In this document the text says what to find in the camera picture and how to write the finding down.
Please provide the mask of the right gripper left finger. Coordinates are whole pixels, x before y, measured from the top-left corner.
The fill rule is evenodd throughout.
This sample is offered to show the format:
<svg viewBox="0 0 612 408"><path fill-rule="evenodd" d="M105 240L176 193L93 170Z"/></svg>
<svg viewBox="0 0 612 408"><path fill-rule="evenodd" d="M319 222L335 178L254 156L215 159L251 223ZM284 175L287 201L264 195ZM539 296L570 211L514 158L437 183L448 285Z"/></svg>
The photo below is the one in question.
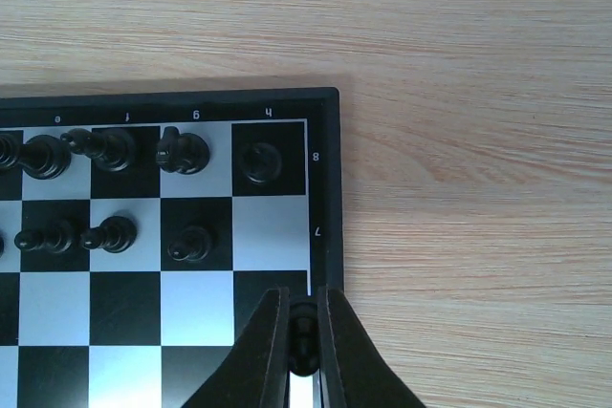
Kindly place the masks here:
<svg viewBox="0 0 612 408"><path fill-rule="evenodd" d="M289 319L289 290L266 291L225 360L184 406L285 406Z"/></svg>

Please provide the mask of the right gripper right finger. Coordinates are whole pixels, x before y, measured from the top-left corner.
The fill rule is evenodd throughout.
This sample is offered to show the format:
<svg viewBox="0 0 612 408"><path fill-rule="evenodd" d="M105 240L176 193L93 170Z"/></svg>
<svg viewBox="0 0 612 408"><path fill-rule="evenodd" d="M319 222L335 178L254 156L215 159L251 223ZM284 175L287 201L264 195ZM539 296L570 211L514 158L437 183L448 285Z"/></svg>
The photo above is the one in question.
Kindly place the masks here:
<svg viewBox="0 0 612 408"><path fill-rule="evenodd" d="M341 290L317 290L323 407L423 407L386 364Z"/></svg>

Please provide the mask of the black queen piece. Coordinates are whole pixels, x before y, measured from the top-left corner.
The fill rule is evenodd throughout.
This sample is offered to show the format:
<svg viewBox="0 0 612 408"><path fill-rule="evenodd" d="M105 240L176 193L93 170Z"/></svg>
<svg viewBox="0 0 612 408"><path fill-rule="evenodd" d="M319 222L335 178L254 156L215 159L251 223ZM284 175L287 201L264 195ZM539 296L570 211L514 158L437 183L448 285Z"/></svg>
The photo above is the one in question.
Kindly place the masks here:
<svg viewBox="0 0 612 408"><path fill-rule="evenodd" d="M51 180L71 165L72 152L63 140L37 135L26 142L10 133L1 134L1 170L21 168L36 180Z"/></svg>

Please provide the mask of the black pawn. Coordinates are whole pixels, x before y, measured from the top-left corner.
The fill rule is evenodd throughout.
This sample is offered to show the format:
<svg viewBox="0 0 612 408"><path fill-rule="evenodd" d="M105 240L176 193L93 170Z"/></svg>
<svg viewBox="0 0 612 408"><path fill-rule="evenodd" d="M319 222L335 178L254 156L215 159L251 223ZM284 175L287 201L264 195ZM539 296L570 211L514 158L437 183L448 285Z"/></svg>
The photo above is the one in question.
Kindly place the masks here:
<svg viewBox="0 0 612 408"><path fill-rule="evenodd" d="M23 229L15 235L13 241L22 251L45 250L51 254L63 254L77 244L78 231L72 222L58 220L41 228Z"/></svg>
<svg viewBox="0 0 612 408"><path fill-rule="evenodd" d="M302 377L311 376L319 369L317 303L312 297L291 302L288 368Z"/></svg>
<svg viewBox="0 0 612 408"><path fill-rule="evenodd" d="M80 245L88 250L103 249L109 253L121 253L136 241L136 224L123 216L106 218L99 226L88 228L80 236Z"/></svg>
<svg viewBox="0 0 612 408"><path fill-rule="evenodd" d="M204 226L190 225L171 241L168 256L176 262L199 263L214 249L215 240Z"/></svg>

